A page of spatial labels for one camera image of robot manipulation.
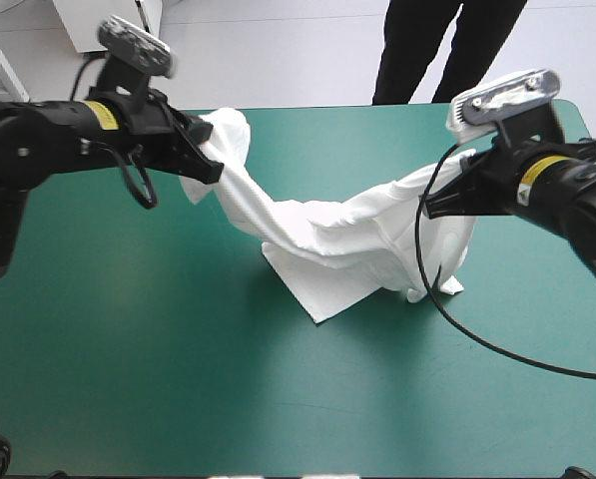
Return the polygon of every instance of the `green table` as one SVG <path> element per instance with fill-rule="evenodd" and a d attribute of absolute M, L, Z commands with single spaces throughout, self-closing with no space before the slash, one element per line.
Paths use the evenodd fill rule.
<path fill-rule="evenodd" d="M 587 135 L 559 102 L 570 140 Z M 344 200 L 434 162 L 445 106 L 251 110 L 277 200 Z M 115 171 L 31 197 L 0 281 L 0 432 L 13 474 L 596 473 L 596 383 L 498 357 L 381 290 L 315 326 L 211 196 Z M 596 281 L 567 243 L 482 219 L 448 307 L 521 353 L 596 370 Z"/>

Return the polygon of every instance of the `white cloth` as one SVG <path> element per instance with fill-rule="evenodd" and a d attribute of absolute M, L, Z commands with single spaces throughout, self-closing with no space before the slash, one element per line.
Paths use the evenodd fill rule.
<path fill-rule="evenodd" d="M 187 196 L 196 204 L 213 190 L 229 221 L 263 241 L 265 258 L 315 322 L 345 310 L 380 287 L 403 291 L 410 302 L 425 296 L 413 227 L 418 198 L 434 165 L 344 203 L 275 202 L 245 169 L 251 129 L 244 115 L 220 109 L 204 118 L 214 130 L 201 148 L 225 168 L 220 181 L 210 186 L 182 178 Z M 472 153 L 448 159 L 433 190 L 453 179 L 460 172 L 459 160 Z M 474 218 L 422 217 L 426 274 L 433 282 L 439 272 L 443 292 L 463 290 L 453 274 L 464 261 L 473 225 Z"/>

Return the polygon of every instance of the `person's leg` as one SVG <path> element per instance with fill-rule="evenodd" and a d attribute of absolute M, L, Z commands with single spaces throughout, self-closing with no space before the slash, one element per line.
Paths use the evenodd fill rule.
<path fill-rule="evenodd" d="M 408 103 L 437 54 L 459 3 L 458 0 L 390 0 L 374 105 Z"/>
<path fill-rule="evenodd" d="M 488 71 L 526 0 L 465 0 L 433 103 L 448 103 Z"/>

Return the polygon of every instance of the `yellow label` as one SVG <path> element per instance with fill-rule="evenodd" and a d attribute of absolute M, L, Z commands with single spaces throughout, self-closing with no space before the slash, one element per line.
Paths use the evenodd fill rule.
<path fill-rule="evenodd" d="M 546 170 L 551 165 L 554 165 L 555 163 L 559 163 L 564 160 L 568 160 L 568 158 L 562 156 L 542 158 L 540 161 L 538 161 L 532 167 L 530 167 L 526 173 L 524 173 L 524 178 L 522 178 L 521 182 L 519 183 L 523 185 L 528 185 L 529 187 L 532 186 L 533 183 L 535 183 L 535 180 L 537 180 L 537 177 L 541 175 L 544 172 L 544 170 Z"/>
<path fill-rule="evenodd" d="M 111 110 L 105 107 L 102 103 L 92 102 L 91 100 L 85 100 L 83 103 L 94 112 L 98 119 L 98 123 L 100 123 L 100 128 L 103 130 L 120 130 L 116 117 L 114 117 Z"/>
<path fill-rule="evenodd" d="M 533 164 L 524 174 L 519 186 L 517 187 L 517 203 L 527 207 L 530 204 L 530 191 L 533 188 L 533 184 L 537 177 L 541 175 L 544 170 L 552 165 L 568 160 L 566 157 L 560 155 L 553 155 L 552 157 L 542 158 L 535 164 Z"/>

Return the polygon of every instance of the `white cabinet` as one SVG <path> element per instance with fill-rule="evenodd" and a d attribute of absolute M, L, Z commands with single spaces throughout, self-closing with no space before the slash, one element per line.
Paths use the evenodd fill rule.
<path fill-rule="evenodd" d="M 98 43 L 98 25 L 110 15 L 160 35 L 162 0 L 54 0 L 54 5 L 78 52 L 104 50 Z"/>

